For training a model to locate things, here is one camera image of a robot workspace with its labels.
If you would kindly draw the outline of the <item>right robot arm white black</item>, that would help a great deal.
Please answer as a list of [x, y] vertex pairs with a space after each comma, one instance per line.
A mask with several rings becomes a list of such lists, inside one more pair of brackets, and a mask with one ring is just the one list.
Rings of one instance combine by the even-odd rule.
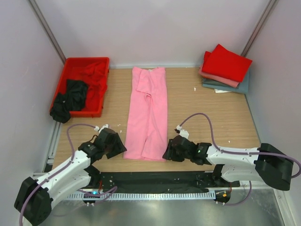
[[239, 149], [215, 147], [211, 143], [193, 143], [177, 135], [170, 139], [163, 159], [197, 165], [214, 165], [212, 181], [216, 186], [227, 182], [258, 181], [282, 191], [290, 190], [293, 160], [274, 146]]

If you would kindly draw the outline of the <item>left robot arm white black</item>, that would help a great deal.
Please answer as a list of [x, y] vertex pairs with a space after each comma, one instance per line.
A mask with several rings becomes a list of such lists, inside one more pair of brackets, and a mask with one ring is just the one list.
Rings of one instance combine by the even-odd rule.
[[38, 226], [64, 198], [84, 187], [95, 188], [101, 182], [100, 171], [93, 163], [126, 151], [119, 134], [105, 124], [94, 127], [97, 132], [78, 149], [71, 148], [71, 156], [50, 172], [33, 179], [25, 179], [19, 189], [14, 207], [19, 211], [19, 225], [27, 220]]

